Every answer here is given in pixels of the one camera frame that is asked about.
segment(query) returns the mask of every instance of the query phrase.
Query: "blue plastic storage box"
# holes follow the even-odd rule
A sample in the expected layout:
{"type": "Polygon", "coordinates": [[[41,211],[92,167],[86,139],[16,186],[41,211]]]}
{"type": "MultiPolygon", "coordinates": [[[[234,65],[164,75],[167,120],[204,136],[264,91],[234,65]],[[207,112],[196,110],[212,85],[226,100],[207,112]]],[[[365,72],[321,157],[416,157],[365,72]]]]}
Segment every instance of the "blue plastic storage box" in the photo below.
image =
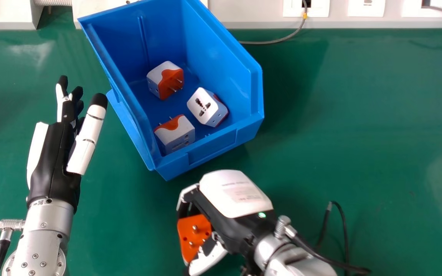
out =
{"type": "Polygon", "coordinates": [[[150,171],[170,180],[255,137],[264,118],[262,69],[199,0],[143,0],[79,22],[110,80],[110,104],[150,171]],[[185,84],[161,101],[146,74],[164,61],[184,70],[185,84]],[[186,106],[199,86],[228,107],[216,128],[186,106]],[[153,129],[179,114],[195,126],[195,142],[162,156],[153,129]]]}

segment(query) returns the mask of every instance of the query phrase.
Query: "white switch plate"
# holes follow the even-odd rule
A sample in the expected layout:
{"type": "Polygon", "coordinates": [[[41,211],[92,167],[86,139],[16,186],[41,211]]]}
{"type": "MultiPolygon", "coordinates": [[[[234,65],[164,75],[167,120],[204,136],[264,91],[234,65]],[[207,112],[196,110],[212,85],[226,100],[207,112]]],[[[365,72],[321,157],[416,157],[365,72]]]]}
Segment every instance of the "white switch plate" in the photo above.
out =
{"type": "Polygon", "coordinates": [[[383,17],[385,0],[349,0],[347,16],[383,17]]]}
{"type": "MultiPolygon", "coordinates": [[[[431,0],[431,6],[442,8],[442,0],[431,0]]],[[[402,17],[442,17],[442,12],[423,9],[422,0],[404,0],[402,17]]]]}
{"type": "MultiPolygon", "coordinates": [[[[282,17],[301,17],[304,8],[302,0],[284,0],[282,17]]],[[[312,0],[312,7],[308,8],[308,17],[328,17],[330,0],[312,0]]]]}

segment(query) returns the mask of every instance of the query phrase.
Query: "green tabletop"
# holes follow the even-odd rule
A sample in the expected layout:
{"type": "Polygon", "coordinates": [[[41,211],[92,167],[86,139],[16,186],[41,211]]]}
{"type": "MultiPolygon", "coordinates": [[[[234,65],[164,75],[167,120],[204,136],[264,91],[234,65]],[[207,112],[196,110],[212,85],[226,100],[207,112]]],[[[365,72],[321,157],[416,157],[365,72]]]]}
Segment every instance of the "green tabletop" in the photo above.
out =
{"type": "MultiPolygon", "coordinates": [[[[56,119],[59,75],[84,87],[85,102],[109,90],[71,18],[54,9],[37,31],[0,32],[0,219],[25,218],[28,149],[35,123],[56,119]]],[[[288,30],[233,33],[263,40],[288,30]]],[[[178,193],[233,168],[311,242],[328,201],[340,202],[351,262],[373,275],[442,275],[442,30],[305,30],[247,50],[264,72],[258,135],[170,182],[146,169],[109,110],[81,183],[70,274],[181,275],[178,193]]],[[[322,253],[342,260],[342,244],[332,212],[322,253]]],[[[229,256],[206,275],[238,276],[241,264],[229,256]]]]}

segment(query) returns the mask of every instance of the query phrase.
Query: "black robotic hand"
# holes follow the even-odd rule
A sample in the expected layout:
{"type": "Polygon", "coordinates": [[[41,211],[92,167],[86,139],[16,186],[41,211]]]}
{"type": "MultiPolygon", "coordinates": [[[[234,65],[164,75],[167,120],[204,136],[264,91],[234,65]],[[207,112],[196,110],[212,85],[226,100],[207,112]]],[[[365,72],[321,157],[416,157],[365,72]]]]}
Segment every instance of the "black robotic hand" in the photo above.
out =
{"type": "Polygon", "coordinates": [[[86,117],[78,118],[84,108],[83,88],[77,86],[68,94],[67,86],[67,77],[61,76],[56,84],[57,122],[35,126],[26,168],[30,189],[27,207],[37,199],[59,199],[77,210],[81,175],[95,150],[107,98],[95,94],[86,117]]]}

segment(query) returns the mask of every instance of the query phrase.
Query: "power plug adapter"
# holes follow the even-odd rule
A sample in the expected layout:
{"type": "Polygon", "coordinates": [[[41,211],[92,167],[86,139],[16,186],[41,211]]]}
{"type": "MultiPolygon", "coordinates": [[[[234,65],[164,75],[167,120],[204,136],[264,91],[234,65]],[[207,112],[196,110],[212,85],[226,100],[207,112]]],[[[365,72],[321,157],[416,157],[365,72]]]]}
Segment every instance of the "power plug adapter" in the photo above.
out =
{"type": "Polygon", "coordinates": [[[187,107],[201,124],[210,127],[217,127],[229,113],[216,94],[202,87],[193,93],[187,107]]]}
{"type": "Polygon", "coordinates": [[[195,128],[185,115],[170,118],[170,121],[154,129],[160,140],[160,148],[165,154],[170,154],[195,142],[195,128]]]}
{"type": "Polygon", "coordinates": [[[149,91],[162,101],[184,87],[184,70],[171,61],[156,66],[146,78],[149,91]]]}

